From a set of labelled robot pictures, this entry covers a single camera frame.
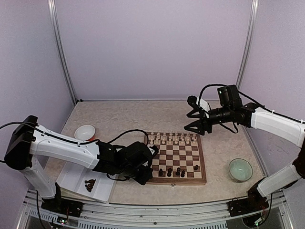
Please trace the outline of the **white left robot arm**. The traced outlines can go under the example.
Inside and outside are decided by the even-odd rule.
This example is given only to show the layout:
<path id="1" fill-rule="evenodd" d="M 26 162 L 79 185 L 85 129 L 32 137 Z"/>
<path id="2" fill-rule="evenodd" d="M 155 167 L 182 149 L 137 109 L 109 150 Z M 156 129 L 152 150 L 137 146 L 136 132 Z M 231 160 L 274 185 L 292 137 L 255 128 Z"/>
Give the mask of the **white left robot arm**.
<path id="1" fill-rule="evenodd" d="M 81 141 L 53 132 L 37 120 L 30 115 L 16 123 L 4 162 L 20 171 L 56 212 L 67 207 L 61 188 L 108 203 L 117 176 L 125 181 L 133 179 L 141 185 L 153 176 L 151 165 L 159 151 L 155 145 L 139 141 L 129 146 L 100 140 Z M 57 182 L 48 177 L 38 161 L 39 156 L 66 162 Z"/>

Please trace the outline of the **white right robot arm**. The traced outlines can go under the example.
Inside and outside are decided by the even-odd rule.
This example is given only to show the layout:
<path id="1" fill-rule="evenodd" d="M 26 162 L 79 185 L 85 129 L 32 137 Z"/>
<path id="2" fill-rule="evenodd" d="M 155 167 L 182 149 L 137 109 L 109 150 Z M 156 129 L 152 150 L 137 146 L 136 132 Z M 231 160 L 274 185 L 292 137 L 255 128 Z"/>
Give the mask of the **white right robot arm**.
<path id="1" fill-rule="evenodd" d="M 209 87 L 208 84 L 198 96 L 191 95 L 187 98 L 187 103 L 192 108 L 187 117 L 195 121 L 184 127 L 186 131 L 205 135 L 212 132 L 214 125 L 227 129 L 226 123 L 232 123 L 232 133 L 238 132 L 238 125 L 258 130 L 263 136 L 253 139 L 253 143 L 271 140 L 270 144 L 264 145 L 269 151 L 279 147 L 286 149 L 285 143 L 299 149 L 297 157 L 290 158 L 288 165 L 262 179 L 248 191 L 244 208 L 253 212 L 261 206 L 262 198 L 290 187 L 305 177 L 305 122 L 266 108 L 234 84 L 216 84 L 220 107 L 212 109 L 202 98 L 203 92 Z"/>

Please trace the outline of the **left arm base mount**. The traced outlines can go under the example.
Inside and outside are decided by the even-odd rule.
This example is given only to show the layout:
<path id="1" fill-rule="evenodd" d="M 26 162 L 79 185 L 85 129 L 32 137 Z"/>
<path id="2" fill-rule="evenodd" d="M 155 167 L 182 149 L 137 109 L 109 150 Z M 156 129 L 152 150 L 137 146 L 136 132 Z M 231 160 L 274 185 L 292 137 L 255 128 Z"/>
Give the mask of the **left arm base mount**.
<path id="1" fill-rule="evenodd" d="M 80 201 L 65 199 L 61 197 L 61 188 L 55 182 L 55 196 L 53 198 L 42 198 L 41 207 L 51 212 L 72 217 L 80 217 L 83 203 Z"/>

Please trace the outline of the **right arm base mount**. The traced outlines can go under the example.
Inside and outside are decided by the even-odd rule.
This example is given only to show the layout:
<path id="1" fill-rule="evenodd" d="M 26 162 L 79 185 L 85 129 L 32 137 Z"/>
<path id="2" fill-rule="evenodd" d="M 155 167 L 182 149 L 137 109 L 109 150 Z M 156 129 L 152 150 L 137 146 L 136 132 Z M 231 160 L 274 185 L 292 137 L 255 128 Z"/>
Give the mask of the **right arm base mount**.
<path id="1" fill-rule="evenodd" d="M 246 198 L 233 198 L 227 203 L 231 217 L 240 216 L 269 208 L 267 197 L 262 197 L 257 190 L 258 183 L 259 182 L 255 183 L 247 191 Z"/>

